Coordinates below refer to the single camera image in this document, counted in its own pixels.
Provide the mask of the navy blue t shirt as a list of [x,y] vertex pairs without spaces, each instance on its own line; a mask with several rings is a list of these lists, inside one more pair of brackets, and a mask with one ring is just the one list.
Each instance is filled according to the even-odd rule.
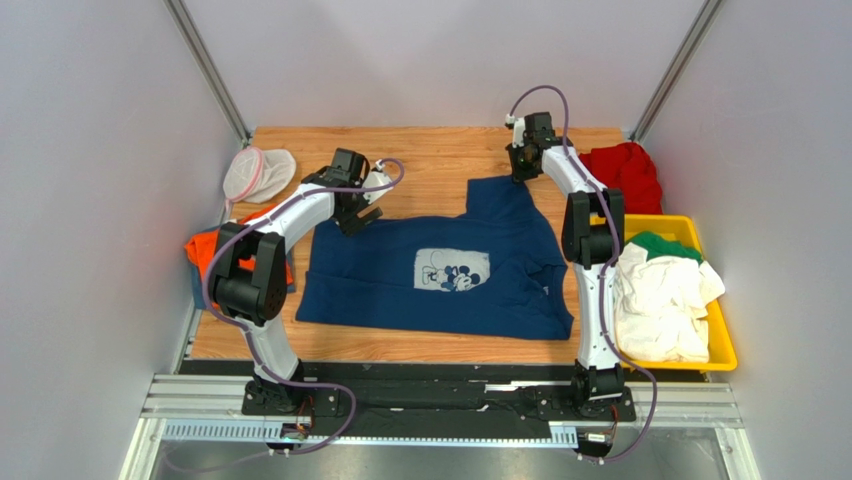
[[566,340],[567,265],[526,186],[473,179],[456,217],[377,220],[353,236],[314,229],[299,321]]

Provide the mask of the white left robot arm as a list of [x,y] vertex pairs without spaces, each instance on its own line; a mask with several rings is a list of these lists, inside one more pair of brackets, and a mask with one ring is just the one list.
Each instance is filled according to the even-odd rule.
[[285,412],[306,404],[310,386],[280,318],[288,296],[288,255],[326,221],[353,235],[378,219],[375,202],[400,180],[388,174],[390,163],[339,148],[329,165],[306,176],[270,212],[245,224],[220,226],[202,276],[203,299],[216,318],[241,332],[249,348],[250,400]]

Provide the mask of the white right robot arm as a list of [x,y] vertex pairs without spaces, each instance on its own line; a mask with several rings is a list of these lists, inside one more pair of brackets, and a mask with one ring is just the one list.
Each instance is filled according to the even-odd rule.
[[512,131],[506,147],[512,180],[523,183],[545,175],[566,200],[561,246],[576,277],[582,337],[562,401],[577,416],[595,418],[609,413],[625,391],[613,333],[614,264],[624,247],[624,198],[589,172],[567,137],[556,134],[549,113],[508,114],[505,125]]

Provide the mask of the white mesh laundry bag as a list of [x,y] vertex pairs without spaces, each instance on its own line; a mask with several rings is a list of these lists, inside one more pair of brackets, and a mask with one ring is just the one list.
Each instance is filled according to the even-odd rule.
[[233,158],[223,180],[230,203],[260,204],[283,191],[296,173],[296,160],[286,149],[247,147]]

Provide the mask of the red crumpled t shirt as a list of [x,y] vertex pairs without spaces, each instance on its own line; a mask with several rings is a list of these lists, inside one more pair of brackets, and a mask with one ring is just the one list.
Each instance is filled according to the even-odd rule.
[[657,168],[641,145],[624,142],[594,148],[579,158],[597,180],[622,192],[627,214],[663,214]]

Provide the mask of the orange folded t shirt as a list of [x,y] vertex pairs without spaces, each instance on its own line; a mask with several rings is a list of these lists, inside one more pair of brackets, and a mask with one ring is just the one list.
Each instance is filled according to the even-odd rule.
[[[250,215],[244,216],[236,220],[238,224],[246,224],[261,216],[270,213],[274,209],[274,205],[270,205],[262,210],[257,210]],[[200,233],[193,235],[190,240],[184,245],[184,250],[187,260],[190,263],[190,279],[192,284],[192,295],[196,309],[205,309],[203,300],[202,280],[203,276],[209,267],[210,262],[215,254],[215,247],[218,238],[219,227],[211,227]],[[286,281],[287,293],[295,293],[296,285],[293,275],[293,257],[292,252],[287,254],[286,264]],[[246,270],[254,270],[255,259],[252,257],[248,260],[240,260],[239,265]]]

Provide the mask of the green t shirt in bin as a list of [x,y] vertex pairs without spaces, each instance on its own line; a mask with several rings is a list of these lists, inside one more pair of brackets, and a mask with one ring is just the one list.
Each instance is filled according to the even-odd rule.
[[701,264],[704,257],[697,249],[683,245],[680,241],[666,240],[657,233],[643,231],[635,235],[629,244],[636,245],[647,252],[648,261],[659,257],[677,257],[696,261]]

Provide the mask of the yellow plastic bin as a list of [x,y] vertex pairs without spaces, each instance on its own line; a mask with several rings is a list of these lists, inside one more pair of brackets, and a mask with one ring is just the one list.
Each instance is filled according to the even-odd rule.
[[[628,215],[625,224],[625,238],[629,241],[643,231],[651,231],[662,236],[666,240],[680,241],[683,245],[693,247],[702,253],[704,261],[709,262],[704,256],[693,221],[680,215]],[[634,361],[638,365],[659,370],[695,370],[701,372],[709,371],[732,371],[738,365],[738,360],[729,334],[726,320],[722,313],[719,298],[708,306],[709,316],[709,351],[710,361],[707,363],[675,363],[675,362],[645,362]]]

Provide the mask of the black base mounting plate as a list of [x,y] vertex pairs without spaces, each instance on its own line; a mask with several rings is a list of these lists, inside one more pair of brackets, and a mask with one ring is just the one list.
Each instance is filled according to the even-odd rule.
[[310,386],[307,402],[292,412],[247,397],[253,378],[247,360],[189,360],[178,372],[235,380],[237,413],[272,421],[276,441],[318,440],[336,431],[345,439],[538,440],[549,436],[553,422],[632,422],[641,390],[650,384],[629,372],[624,396],[609,413],[581,418],[562,401],[575,373],[567,365],[306,362],[302,367]]

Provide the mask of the white t shirt in bin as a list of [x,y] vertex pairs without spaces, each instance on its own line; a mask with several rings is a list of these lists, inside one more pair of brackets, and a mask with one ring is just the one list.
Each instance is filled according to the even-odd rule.
[[634,361],[707,363],[708,306],[725,292],[707,261],[678,256],[650,257],[628,244],[615,279],[615,336]]

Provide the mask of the right aluminium corner post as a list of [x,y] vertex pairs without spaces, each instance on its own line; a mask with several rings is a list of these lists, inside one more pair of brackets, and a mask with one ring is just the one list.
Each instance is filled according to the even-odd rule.
[[702,2],[639,120],[630,132],[630,141],[641,143],[647,136],[725,4],[724,0]]

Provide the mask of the aluminium corner post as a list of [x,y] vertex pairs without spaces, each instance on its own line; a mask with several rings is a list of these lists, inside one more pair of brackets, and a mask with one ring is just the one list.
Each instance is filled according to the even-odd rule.
[[630,141],[641,143],[647,136],[725,4],[724,0],[702,2],[639,120],[630,132]]
[[252,131],[239,111],[186,2],[165,0],[164,4],[238,142],[242,147],[248,146],[252,140]]

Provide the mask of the left aluminium corner post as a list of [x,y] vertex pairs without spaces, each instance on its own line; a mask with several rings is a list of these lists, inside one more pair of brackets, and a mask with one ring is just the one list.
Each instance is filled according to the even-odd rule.
[[252,131],[239,111],[186,2],[165,0],[164,4],[238,142],[242,147],[248,146],[252,140]]

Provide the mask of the aluminium frame rail front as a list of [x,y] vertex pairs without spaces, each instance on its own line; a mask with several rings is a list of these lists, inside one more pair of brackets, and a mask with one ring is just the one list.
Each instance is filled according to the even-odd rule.
[[250,366],[189,361],[150,385],[121,477],[756,479],[731,387],[635,375],[578,413],[567,365],[309,362],[307,391],[257,397]]

